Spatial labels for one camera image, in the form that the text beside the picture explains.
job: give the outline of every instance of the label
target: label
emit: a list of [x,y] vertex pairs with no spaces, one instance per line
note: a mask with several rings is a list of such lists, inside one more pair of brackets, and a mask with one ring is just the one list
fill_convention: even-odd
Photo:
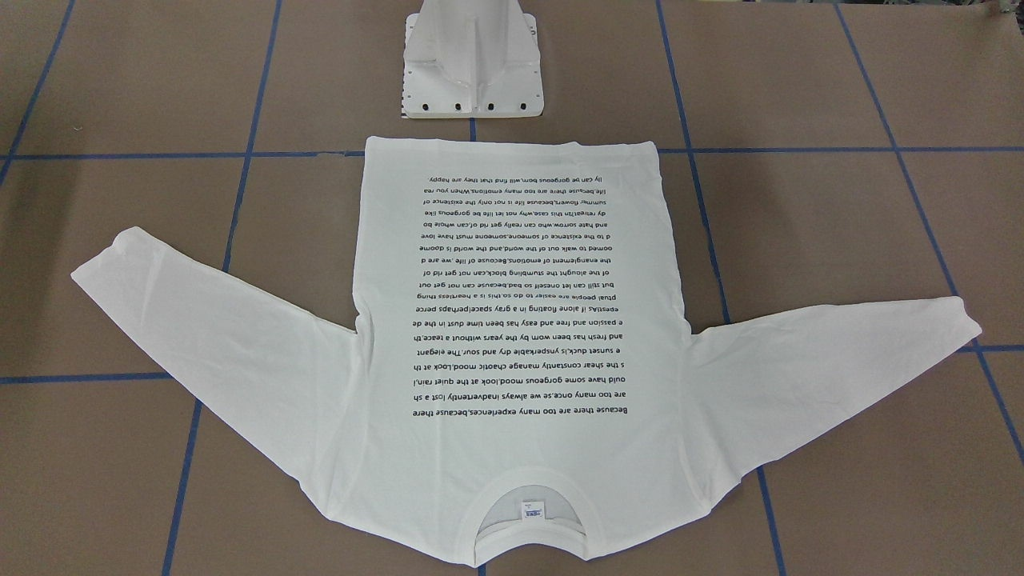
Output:
[[520,515],[524,521],[544,520],[544,500],[523,501]]

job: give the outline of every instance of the blue tape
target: blue tape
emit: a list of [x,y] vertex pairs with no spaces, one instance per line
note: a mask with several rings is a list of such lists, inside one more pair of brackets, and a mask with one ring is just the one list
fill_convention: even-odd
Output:
[[65,382],[119,382],[124,380],[170,380],[167,372],[119,372],[114,374],[58,374],[52,376],[0,376],[0,384],[48,384]]
[[977,346],[975,348],[975,354],[978,355],[978,363],[981,364],[981,371],[985,374],[985,379],[988,381],[988,388],[992,392],[992,397],[995,399],[995,405],[999,409],[999,414],[1002,416],[1002,423],[1007,425],[1007,430],[1010,433],[1010,440],[1014,443],[1014,448],[1017,449],[1017,457],[1020,459],[1021,463],[1024,464],[1024,446],[1021,445],[1021,437],[1017,434],[1017,426],[1014,425],[1014,420],[1010,416],[1010,411],[1007,409],[1007,404],[1002,401],[1002,394],[999,393],[999,386],[995,383],[995,377],[992,376],[992,370],[988,367],[988,360],[985,358],[984,353],[981,352],[978,346],[978,339],[975,338],[972,342]]
[[989,352],[1024,352],[1024,344],[990,344],[984,345],[979,344],[975,346],[974,349],[989,353]]
[[686,157],[690,163],[690,174],[693,177],[693,191],[697,197],[697,207],[700,210],[700,223],[703,225],[705,235],[708,238],[708,255],[711,258],[712,272],[715,281],[718,282],[718,296],[722,305],[722,320],[726,324],[732,322],[729,317],[729,304],[725,298],[725,286],[722,283],[722,273],[718,265],[718,255],[715,253],[715,240],[712,238],[711,220],[708,218],[708,209],[705,206],[703,190],[700,187],[700,175],[697,173],[696,157],[693,155],[693,145],[690,140],[690,128],[686,122],[686,110],[683,108],[683,94],[679,89],[679,80],[676,77],[676,63],[672,57],[672,46],[669,45],[669,30],[665,25],[665,11],[662,9],[662,0],[655,0],[657,7],[657,22],[662,27],[662,42],[665,44],[665,57],[669,64],[669,74],[672,77],[672,89],[676,94],[676,108],[679,112],[679,124],[683,130],[683,142],[686,148]]
[[278,22],[281,19],[281,4],[278,0],[273,7],[273,20],[270,23],[270,39],[266,45],[266,56],[263,58],[263,74],[259,79],[259,90],[256,92],[256,106],[253,108],[253,121],[249,128],[249,143],[246,145],[245,162],[242,164],[242,176],[239,178],[239,192],[234,196],[234,209],[231,212],[231,225],[227,230],[227,246],[224,248],[224,262],[220,270],[227,272],[231,268],[231,247],[234,244],[234,230],[239,227],[239,213],[242,201],[246,195],[246,182],[249,179],[249,167],[252,165],[253,149],[256,146],[256,132],[259,129],[259,116],[263,110],[263,93],[266,91],[266,81],[270,77],[270,60],[273,56],[273,44],[278,37]]
[[46,56],[46,64],[43,65],[43,71],[39,75],[39,81],[36,82],[36,88],[32,91],[32,96],[29,98],[29,106],[25,107],[25,114],[22,115],[22,122],[17,125],[17,131],[14,132],[14,139],[10,142],[10,149],[7,151],[7,157],[3,161],[3,166],[0,167],[0,186],[3,186],[4,179],[7,178],[7,172],[10,170],[10,163],[14,161],[14,156],[17,154],[17,147],[22,146],[22,137],[25,136],[25,129],[29,126],[29,119],[32,118],[32,111],[36,108],[36,102],[39,100],[39,94],[43,91],[43,84],[46,83],[46,77],[50,74],[50,68],[53,66],[53,58],[57,55],[57,49],[60,48],[60,41],[63,40],[65,31],[68,30],[68,23],[71,22],[72,10],[75,9],[75,0],[70,0],[68,2],[68,8],[65,9],[63,19],[60,20],[60,28],[57,29],[57,36],[53,39],[53,46],[50,48],[49,55]]
[[[470,141],[476,141],[476,119],[470,119]],[[1024,147],[775,147],[775,148],[659,148],[658,154],[829,154],[829,153],[871,153],[871,152],[913,152],[913,153],[976,153],[976,152],[1024,152]],[[362,157],[361,150],[267,150],[256,152],[253,158],[315,158],[322,155]],[[245,152],[130,152],[110,154],[15,154],[18,162],[45,162],[57,160],[200,160],[208,158],[245,158]]]
[[775,550],[775,565],[778,576],[785,576],[785,560],[782,558],[782,542],[778,539],[778,528],[775,526],[775,511],[771,505],[771,495],[768,493],[768,478],[764,466],[758,466],[758,484],[761,486],[761,500],[765,505],[765,516],[768,517],[768,531],[771,533],[771,546]]
[[181,510],[184,509],[185,491],[188,489],[188,474],[191,471],[191,458],[196,452],[196,438],[199,436],[199,418],[203,414],[203,403],[198,399],[193,406],[193,419],[188,425],[188,442],[185,443],[185,456],[181,462],[181,478],[178,479],[178,493],[174,498],[174,513],[171,516],[171,528],[167,533],[167,549],[164,551],[164,566],[160,571],[162,576],[170,576],[171,564],[174,562],[174,547],[178,542],[178,528],[181,526]]

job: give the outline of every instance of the white plastic fixture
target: white plastic fixture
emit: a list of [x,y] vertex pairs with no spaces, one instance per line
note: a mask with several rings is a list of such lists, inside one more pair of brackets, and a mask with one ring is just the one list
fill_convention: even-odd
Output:
[[401,115],[520,118],[544,111],[537,19],[517,0],[424,0],[406,18]]

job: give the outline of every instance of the t-shirt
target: t-shirt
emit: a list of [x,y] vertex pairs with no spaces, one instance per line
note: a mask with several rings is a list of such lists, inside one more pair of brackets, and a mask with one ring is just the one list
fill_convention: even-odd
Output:
[[370,138],[354,331],[137,228],[73,278],[324,516],[470,566],[697,520],[980,332],[946,297],[692,334],[650,142]]

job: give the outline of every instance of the table surface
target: table surface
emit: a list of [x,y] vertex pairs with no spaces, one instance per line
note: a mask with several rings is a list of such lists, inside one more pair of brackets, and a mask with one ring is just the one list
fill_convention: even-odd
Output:
[[695,330],[948,294],[984,328],[701,521],[590,563],[525,546],[481,572],[1019,573],[1013,15],[521,5],[544,115],[413,121],[399,105],[417,0],[0,2],[0,572],[473,572],[325,520],[69,278],[140,225],[351,327],[362,148],[381,135],[652,140]]

